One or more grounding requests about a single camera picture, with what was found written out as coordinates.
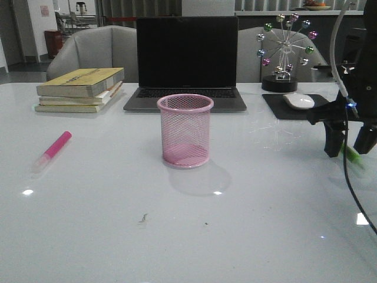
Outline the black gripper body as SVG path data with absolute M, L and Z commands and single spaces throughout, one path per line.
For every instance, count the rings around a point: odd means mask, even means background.
M 334 130 L 345 130 L 347 120 L 376 124 L 376 61 L 359 60 L 319 69 L 330 70 L 338 86 L 344 88 L 339 89 L 335 101 L 307 111 L 310 124 L 321 121 Z

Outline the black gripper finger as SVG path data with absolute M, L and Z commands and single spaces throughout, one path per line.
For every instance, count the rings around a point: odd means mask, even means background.
M 353 148 L 359 154 L 368 154 L 376 145 L 376 124 L 364 123 L 360 128 Z
M 337 157 L 345 139 L 345 122 L 326 120 L 325 127 L 325 148 L 324 151 L 329 157 Z

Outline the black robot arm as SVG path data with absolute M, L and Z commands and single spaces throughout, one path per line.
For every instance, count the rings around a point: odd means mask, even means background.
M 348 121 L 363 123 L 353 148 L 367 154 L 376 145 L 376 1 L 367 1 L 363 12 L 366 36 L 355 69 L 340 75 L 335 61 L 338 29 L 350 1 L 346 1 L 333 27 L 330 38 L 330 67 L 338 85 L 335 101 L 307 111 L 307 120 L 325 126 L 325 148 L 329 157 L 336 157 L 346 141 Z

